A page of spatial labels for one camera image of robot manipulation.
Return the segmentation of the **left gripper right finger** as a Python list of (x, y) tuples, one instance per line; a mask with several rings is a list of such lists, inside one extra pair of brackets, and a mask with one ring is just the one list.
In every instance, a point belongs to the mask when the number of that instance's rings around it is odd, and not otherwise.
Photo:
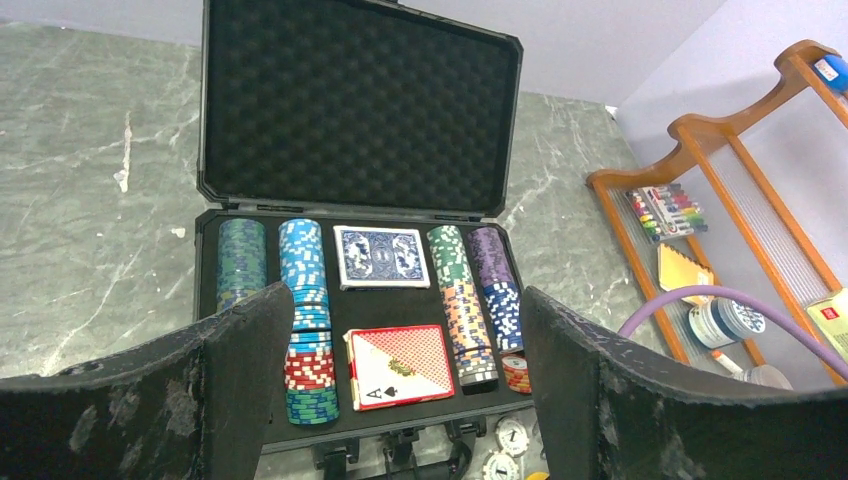
[(847, 392), (740, 382), (658, 354), (537, 288), (521, 301), (554, 479), (843, 479)]

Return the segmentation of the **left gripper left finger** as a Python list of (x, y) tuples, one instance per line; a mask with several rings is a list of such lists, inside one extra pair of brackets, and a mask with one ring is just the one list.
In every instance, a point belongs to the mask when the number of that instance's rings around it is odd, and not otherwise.
[(2, 477), (252, 478), (293, 313), (275, 283), (134, 348), (3, 379)]

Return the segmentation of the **red playing card deck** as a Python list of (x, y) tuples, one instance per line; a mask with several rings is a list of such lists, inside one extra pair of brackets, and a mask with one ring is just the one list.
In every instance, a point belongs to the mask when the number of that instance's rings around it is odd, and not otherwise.
[(356, 411), (441, 400), (456, 393), (438, 325), (351, 329), (343, 340)]

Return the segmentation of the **blue playing card deck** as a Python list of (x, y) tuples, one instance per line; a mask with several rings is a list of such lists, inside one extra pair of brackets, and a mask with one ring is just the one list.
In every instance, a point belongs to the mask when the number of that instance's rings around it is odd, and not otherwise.
[(333, 233), (342, 290), (430, 287), (418, 230), (335, 225)]

